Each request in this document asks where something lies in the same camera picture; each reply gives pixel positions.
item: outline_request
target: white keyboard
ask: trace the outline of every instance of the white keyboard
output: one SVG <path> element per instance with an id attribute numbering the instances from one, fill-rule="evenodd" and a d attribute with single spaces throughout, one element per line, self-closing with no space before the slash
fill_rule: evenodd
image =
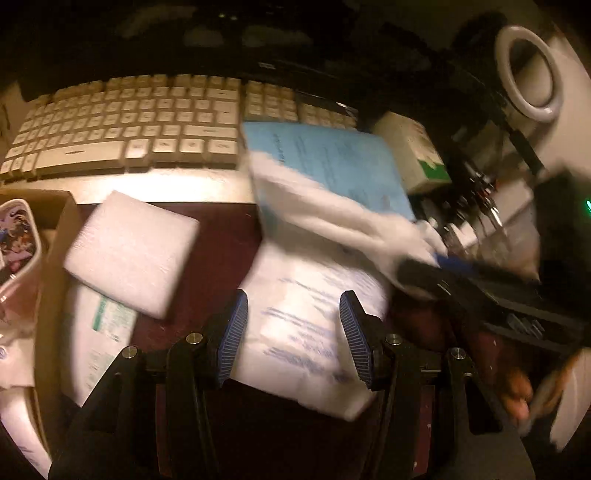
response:
<path id="1" fill-rule="evenodd" d="M 250 81 L 243 89 L 236 78 L 189 74 L 98 80 L 35 100 L 0 166 L 0 180 L 9 187 L 66 189 L 79 203 L 94 203 L 102 198 L 86 194 L 87 182 L 85 191 L 74 192 L 73 177 L 113 179 L 156 169 L 152 177 L 238 177 L 223 172 L 237 168 L 243 151 L 241 117 L 355 128 L 354 118 L 298 105 L 293 90 L 277 85 Z M 196 167 L 220 173 L 187 172 Z M 252 195 L 239 197 L 251 201 Z"/>

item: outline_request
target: dark red desk mat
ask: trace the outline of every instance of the dark red desk mat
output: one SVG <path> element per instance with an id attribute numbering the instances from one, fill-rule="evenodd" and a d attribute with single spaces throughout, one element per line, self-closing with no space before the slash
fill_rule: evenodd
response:
<path id="1" fill-rule="evenodd" d="M 137 320 L 131 341 L 145 351 L 167 348 L 200 330 L 240 285 L 261 242 L 254 205 L 157 205 L 198 219 L 200 230 L 167 318 L 141 314 Z M 80 208 L 88 217 L 94 206 Z M 163 248 L 174 242 L 166 231 L 159 234 Z M 225 480 L 357 479 L 377 422 L 376 403 L 350 423 L 232 380 L 208 394 L 208 409 Z"/>

